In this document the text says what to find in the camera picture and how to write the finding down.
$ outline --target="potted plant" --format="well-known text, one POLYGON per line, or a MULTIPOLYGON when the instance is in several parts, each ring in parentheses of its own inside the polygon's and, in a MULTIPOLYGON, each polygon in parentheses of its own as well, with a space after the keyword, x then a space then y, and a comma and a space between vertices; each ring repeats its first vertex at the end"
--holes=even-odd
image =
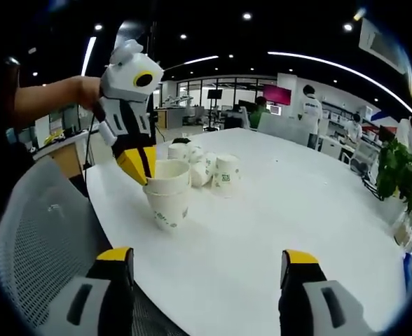
POLYGON ((377 191, 381 200, 398 197, 412 212, 412 154, 393 139, 380 150, 377 191))

